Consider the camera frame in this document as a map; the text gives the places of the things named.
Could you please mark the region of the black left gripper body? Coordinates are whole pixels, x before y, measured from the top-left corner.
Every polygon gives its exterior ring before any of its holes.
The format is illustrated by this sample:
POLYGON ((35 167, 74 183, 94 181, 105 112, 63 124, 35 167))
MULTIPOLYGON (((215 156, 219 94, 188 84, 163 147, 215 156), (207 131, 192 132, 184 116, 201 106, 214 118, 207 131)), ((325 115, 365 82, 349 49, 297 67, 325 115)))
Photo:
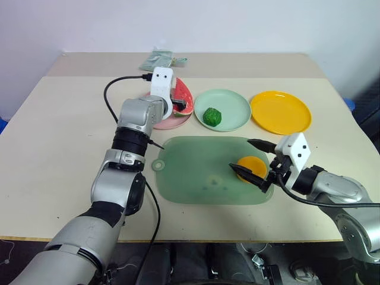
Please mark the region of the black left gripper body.
POLYGON ((181 112, 186 109, 187 102, 184 95, 181 95, 181 96, 171 95, 170 99, 173 104, 174 111, 181 112))

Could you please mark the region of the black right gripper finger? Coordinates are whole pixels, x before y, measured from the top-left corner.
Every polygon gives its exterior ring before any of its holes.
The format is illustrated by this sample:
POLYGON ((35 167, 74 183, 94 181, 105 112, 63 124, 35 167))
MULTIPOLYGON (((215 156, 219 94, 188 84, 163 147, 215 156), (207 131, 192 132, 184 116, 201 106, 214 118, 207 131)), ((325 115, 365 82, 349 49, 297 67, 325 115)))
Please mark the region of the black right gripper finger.
POLYGON ((247 142, 265 153, 275 153, 276 144, 272 142, 260 139, 249 139, 247 142))
POLYGON ((263 193, 266 193, 268 191, 269 184, 264 178, 253 174, 251 170, 241 165, 229 163, 229 166, 239 177, 248 183, 257 186, 263 193))

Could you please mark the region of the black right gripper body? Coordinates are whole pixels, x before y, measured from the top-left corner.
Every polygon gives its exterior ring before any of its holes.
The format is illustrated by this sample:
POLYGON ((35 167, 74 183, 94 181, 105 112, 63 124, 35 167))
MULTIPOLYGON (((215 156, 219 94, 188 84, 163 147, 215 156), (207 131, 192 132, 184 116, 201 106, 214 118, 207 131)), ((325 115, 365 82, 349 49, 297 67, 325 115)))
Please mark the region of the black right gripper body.
POLYGON ((267 192, 271 185, 282 186, 290 176, 290 166, 292 165, 291 158, 284 156, 282 159, 275 157, 270 163, 270 171, 262 184, 262 192, 267 192))

